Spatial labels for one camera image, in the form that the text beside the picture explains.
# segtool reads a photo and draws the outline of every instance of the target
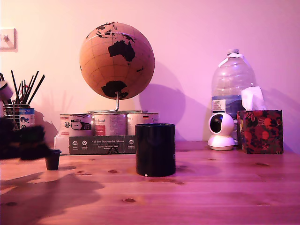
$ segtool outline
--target tissue box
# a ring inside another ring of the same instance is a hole
[[[246,153],[282,154],[281,110],[238,111],[238,147]]]

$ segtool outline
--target globe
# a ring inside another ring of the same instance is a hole
[[[80,50],[80,69],[99,95],[132,98],[150,83],[154,54],[147,38],[132,26],[112,22],[95,28]]]

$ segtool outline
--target can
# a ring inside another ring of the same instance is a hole
[[[96,136],[124,136],[127,135],[126,113],[94,113]]]
[[[137,112],[127,114],[127,135],[135,135],[136,124],[158,123],[157,112]]]
[[[90,113],[61,114],[58,135],[91,136],[93,122],[93,115]]]
[[[34,126],[34,108],[19,108],[20,129]]]

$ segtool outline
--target pink wall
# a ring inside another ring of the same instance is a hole
[[[98,25],[126,23],[147,37],[156,68],[147,89],[120,108],[160,112],[177,125],[177,140],[207,140],[212,75],[226,50],[239,48],[267,107],[283,110],[285,149],[300,153],[299,10],[298,0],[2,0],[1,27],[16,28],[18,49],[1,52],[1,72],[7,80],[11,69],[16,80],[45,74],[31,106],[51,142],[60,113],[114,108],[83,80],[79,50]]]

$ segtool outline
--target bottle cap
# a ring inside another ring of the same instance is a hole
[[[227,52],[227,55],[230,55],[231,53],[237,53],[237,54],[239,54],[239,50],[237,48],[229,49],[228,52]]]

